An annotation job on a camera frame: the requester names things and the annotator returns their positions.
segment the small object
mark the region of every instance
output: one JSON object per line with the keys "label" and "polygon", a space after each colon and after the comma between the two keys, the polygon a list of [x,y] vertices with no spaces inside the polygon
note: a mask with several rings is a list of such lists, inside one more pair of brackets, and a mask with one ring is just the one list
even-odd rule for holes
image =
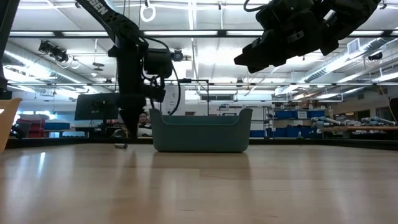
{"label": "small object", "polygon": [[171,58],[174,62],[181,62],[184,59],[184,54],[181,49],[175,49],[174,53],[171,53]]}
{"label": "small object", "polygon": [[116,149],[127,149],[127,144],[114,144]]}
{"label": "small object", "polygon": [[298,132],[298,137],[297,139],[303,139],[303,137],[301,136],[301,131]]}

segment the red object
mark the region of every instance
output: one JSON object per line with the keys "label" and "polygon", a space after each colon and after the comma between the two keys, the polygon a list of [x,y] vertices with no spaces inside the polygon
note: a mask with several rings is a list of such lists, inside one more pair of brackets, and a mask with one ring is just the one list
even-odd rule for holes
{"label": "red object", "polygon": [[28,138],[44,138],[45,133],[44,133],[44,125],[45,125],[45,120],[40,119],[40,120],[25,120],[25,119],[18,119],[17,124],[21,123],[29,123],[30,128],[29,128],[29,133],[27,135]]}

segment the blue bin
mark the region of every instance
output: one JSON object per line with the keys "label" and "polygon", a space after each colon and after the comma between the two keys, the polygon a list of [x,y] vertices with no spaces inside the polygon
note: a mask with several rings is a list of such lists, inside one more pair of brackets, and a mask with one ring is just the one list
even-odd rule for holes
{"label": "blue bin", "polygon": [[310,118],[322,117],[325,115],[325,111],[309,111]]}
{"label": "blue bin", "polygon": [[70,123],[45,123],[45,130],[69,130]]}
{"label": "blue bin", "polygon": [[264,136],[264,130],[250,130],[250,137],[252,138],[263,138]]}
{"label": "blue bin", "polygon": [[302,128],[297,127],[288,127],[286,128],[286,137],[288,138],[297,138],[299,136],[299,132]]}
{"label": "blue bin", "polygon": [[285,128],[275,128],[275,132],[273,132],[272,128],[267,128],[267,137],[269,138],[286,137],[286,130]]}
{"label": "blue bin", "polygon": [[310,132],[312,131],[316,132],[317,128],[301,128],[301,136],[303,138],[309,138]]}
{"label": "blue bin", "polygon": [[294,118],[293,111],[275,111],[276,119],[290,119]]}

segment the computer monitor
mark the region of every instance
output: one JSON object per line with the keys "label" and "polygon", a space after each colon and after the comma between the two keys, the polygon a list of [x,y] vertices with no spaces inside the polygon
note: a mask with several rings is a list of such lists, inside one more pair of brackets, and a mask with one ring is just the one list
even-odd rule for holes
{"label": "computer monitor", "polygon": [[114,93],[98,93],[79,95],[77,98],[75,120],[117,119],[119,109],[116,105],[118,95]]}

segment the shelving unit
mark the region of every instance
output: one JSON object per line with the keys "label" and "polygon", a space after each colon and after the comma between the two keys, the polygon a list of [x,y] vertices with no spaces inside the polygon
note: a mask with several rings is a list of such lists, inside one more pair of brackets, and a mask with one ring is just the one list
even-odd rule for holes
{"label": "shelving unit", "polygon": [[[283,111],[286,113],[278,114],[278,111]],[[311,131],[316,131],[316,129],[312,127],[308,128],[297,126],[310,126],[310,123],[304,124],[303,122],[309,121],[312,117],[324,115],[324,108],[315,108],[309,110],[296,107],[274,108],[271,106],[266,106],[264,107],[264,116],[268,118],[269,122],[268,127],[264,128],[264,138],[297,138],[299,136],[299,132],[301,132],[303,137],[308,136]],[[276,124],[278,121],[301,121],[301,124],[284,124],[284,127],[277,127]]]}

